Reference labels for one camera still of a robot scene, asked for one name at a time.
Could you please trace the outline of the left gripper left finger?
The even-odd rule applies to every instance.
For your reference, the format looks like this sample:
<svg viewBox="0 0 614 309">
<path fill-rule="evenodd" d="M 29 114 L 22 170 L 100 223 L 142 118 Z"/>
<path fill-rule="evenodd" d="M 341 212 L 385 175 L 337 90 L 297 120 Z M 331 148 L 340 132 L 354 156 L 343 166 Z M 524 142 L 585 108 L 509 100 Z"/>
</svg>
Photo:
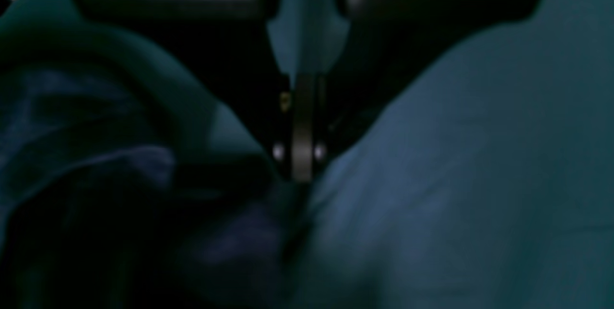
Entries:
<svg viewBox="0 0 614 309">
<path fill-rule="evenodd" d="M 280 0 L 74 0 L 89 20 L 145 36 L 227 103 L 290 178 L 289 77 L 267 32 Z"/>
</svg>

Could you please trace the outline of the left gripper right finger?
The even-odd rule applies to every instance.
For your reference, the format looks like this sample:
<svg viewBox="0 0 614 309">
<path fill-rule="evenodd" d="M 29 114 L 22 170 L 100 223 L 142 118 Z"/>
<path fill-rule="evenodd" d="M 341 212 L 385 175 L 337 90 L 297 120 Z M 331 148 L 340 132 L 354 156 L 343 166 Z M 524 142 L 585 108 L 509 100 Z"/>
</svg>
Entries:
<svg viewBox="0 0 614 309">
<path fill-rule="evenodd" d="M 303 180 L 356 143 L 385 105 L 468 36 L 539 0 L 314 0 L 303 42 Z"/>
</svg>

